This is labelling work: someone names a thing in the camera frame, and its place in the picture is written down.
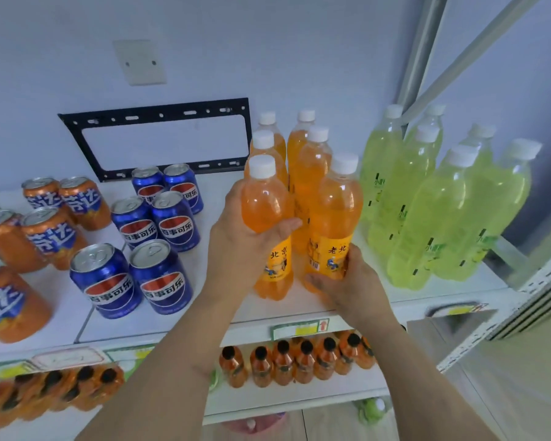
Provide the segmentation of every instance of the pepsi can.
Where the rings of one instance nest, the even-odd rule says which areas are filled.
[[[112,204],[110,216],[131,249],[158,238],[151,207],[140,196],[130,196]]]
[[[105,319],[127,315],[143,299],[125,256],[112,244],[92,244],[78,251],[69,276]]]
[[[155,196],[165,190],[163,174],[155,166],[134,169],[131,176],[134,191],[148,204],[153,203]]]
[[[174,164],[163,170],[163,180],[169,190],[175,190],[184,195],[195,215],[204,208],[196,175],[188,164]]]
[[[149,241],[132,251],[130,271],[156,313],[173,314],[192,299],[184,267],[165,240]]]
[[[153,201],[153,219],[176,252],[189,251],[200,243],[192,211],[180,192],[158,194]]]

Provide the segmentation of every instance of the hand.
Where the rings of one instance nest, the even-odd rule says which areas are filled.
[[[372,325],[376,329],[378,326],[399,327],[380,278],[363,261],[356,245],[349,246],[343,280],[333,280],[323,274],[307,274],[306,279],[331,299],[345,322],[360,332]]]
[[[302,225],[299,218],[282,220],[263,233],[249,229],[242,220],[241,179],[228,192],[224,210],[210,230],[206,282],[221,292],[233,291],[241,300],[255,285],[272,248]]]

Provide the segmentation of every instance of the white bottle cap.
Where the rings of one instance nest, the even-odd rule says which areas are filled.
[[[314,110],[298,111],[298,120],[300,122],[312,122],[315,119],[316,119],[316,111]]]
[[[426,107],[426,110],[424,113],[427,116],[442,116],[445,113],[445,108],[447,108],[447,105],[435,103],[433,105],[429,105],[428,107]]]
[[[267,179],[276,174],[276,160],[272,155],[255,155],[249,159],[249,175],[255,179]]]
[[[478,148],[469,145],[455,145],[446,155],[447,163],[455,167],[471,167],[478,156]]]
[[[328,128],[312,125],[309,128],[308,140],[312,142],[326,142],[328,140]]]
[[[543,147],[543,144],[541,142],[537,142],[536,140],[516,138],[508,144],[507,151],[508,155],[512,157],[524,161],[530,161],[531,159],[536,158],[536,155],[541,150],[541,147]]]
[[[253,133],[253,147],[264,150],[274,146],[274,133],[269,130],[259,130]]]
[[[398,119],[402,117],[402,111],[404,111],[404,107],[402,105],[392,103],[391,105],[388,105],[386,107],[384,111],[384,117],[386,119]]]
[[[271,125],[276,123],[276,112],[275,111],[265,111],[259,115],[259,124],[260,125]]]
[[[359,157],[354,153],[334,153],[332,155],[331,170],[339,175],[350,175],[355,173]]]
[[[419,125],[417,127],[417,140],[432,143],[437,140],[439,131],[439,127],[435,127],[434,125]]]
[[[381,412],[383,412],[385,410],[385,402],[382,398],[376,398],[375,400],[375,406],[377,407],[377,409]]]
[[[497,128],[494,125],[481,125],[473,123],[469,132],[470,136],[481,139],[493,138]]]

